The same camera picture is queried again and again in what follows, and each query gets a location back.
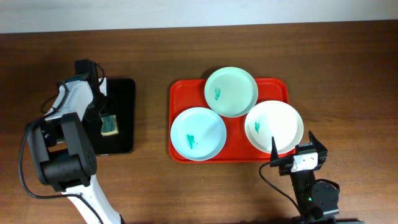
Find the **light blue plate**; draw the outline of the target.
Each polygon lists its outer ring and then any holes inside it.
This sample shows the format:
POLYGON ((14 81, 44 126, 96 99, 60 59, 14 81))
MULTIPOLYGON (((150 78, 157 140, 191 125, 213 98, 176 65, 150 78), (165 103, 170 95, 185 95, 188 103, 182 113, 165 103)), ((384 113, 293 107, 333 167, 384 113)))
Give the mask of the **light blue plate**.
POLYGON ((224 121, 213 110, 203 107, 181 112, 170 128, 170 140, 182 157, 206 161, 219 154, 226 143, 224 121))

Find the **white plate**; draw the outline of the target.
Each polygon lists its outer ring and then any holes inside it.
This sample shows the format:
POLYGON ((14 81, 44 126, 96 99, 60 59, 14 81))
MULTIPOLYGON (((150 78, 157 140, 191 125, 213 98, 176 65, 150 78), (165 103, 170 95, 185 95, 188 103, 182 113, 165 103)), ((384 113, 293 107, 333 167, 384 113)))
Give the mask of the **white plate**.
POLYGON ((249 111, 244 130, 256 149, 270 154, 275 142, 277 153, 284 154, 301 142, 304 125, 295 108, 282 101, 269 100, 249 111))

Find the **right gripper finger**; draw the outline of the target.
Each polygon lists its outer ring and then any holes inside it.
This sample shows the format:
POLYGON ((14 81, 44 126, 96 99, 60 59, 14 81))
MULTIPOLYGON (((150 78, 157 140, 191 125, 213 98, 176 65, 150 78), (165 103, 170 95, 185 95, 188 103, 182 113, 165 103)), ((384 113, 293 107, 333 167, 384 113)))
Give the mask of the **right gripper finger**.
POLYGON ((275 143, 274 137, 271 137, 271 146, 272 146, 272 149, 271 149, 270 161, 271 162, 278 161, 279 160, 279 155, 278 155, 278 152, 277 152, 277 147, 276 147, 276 143, 275 143))
POLYGON ((308 131, 308 136, 317 151, 325 151, 325 146, 315 137, 311 130, 308 131))

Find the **green yellow sponge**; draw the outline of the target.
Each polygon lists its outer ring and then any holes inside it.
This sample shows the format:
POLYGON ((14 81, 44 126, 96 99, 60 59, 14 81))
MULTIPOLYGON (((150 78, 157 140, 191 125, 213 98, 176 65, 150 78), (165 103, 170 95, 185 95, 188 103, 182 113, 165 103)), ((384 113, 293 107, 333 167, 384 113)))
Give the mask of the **green yellow sponge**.
POLYGON ((112 136, 119 133, 118 123, 114 114, 101 117, 101 135, 112 136))

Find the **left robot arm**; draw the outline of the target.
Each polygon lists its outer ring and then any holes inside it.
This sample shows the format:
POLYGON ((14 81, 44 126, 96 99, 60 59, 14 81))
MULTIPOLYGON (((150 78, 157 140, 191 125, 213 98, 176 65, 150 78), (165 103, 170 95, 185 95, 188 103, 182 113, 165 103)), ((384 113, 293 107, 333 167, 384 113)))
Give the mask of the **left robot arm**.
POLYGON ((21 184, 32 198, 68 198, 87 223, 123 223, 98 183, 95 149, 86 132, 95 128, 101 137, 118 133, 104 69, 90 59, 77 60, 75 75, 57 86, 52 107, 27 126, 21 143, 30 149, 40 182, 56 193, 30 191, 20 167, 21 184))

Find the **mint green plate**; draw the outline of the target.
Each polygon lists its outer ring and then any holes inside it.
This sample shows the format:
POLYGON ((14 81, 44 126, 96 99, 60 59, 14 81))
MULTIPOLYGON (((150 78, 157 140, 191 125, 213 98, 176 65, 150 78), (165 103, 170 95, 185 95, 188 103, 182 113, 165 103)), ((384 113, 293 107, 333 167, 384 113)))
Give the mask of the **mint green plate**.
POLYGON ((205 100, 221 116, 235 118, 248 113, 256 104, 259 90, 253 76, 238 67, 223 67, 205 83, 205 100))

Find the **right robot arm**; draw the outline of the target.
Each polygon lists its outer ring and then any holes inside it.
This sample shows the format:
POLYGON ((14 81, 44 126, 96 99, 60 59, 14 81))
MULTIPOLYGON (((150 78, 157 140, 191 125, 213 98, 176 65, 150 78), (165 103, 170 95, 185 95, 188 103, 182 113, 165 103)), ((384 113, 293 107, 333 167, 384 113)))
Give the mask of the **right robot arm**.
POLYGON ((315 178, 314 172, 326 162, 328 149, 312 132, 308 136, 309 143, 296 145, 295 154, 282 158, 272 140, 271 166, 278 167, 279 175, 288 175, 292 181, 299 223, 334 223, 333 218, 339 213, 340 186, 327 179, 315 178))

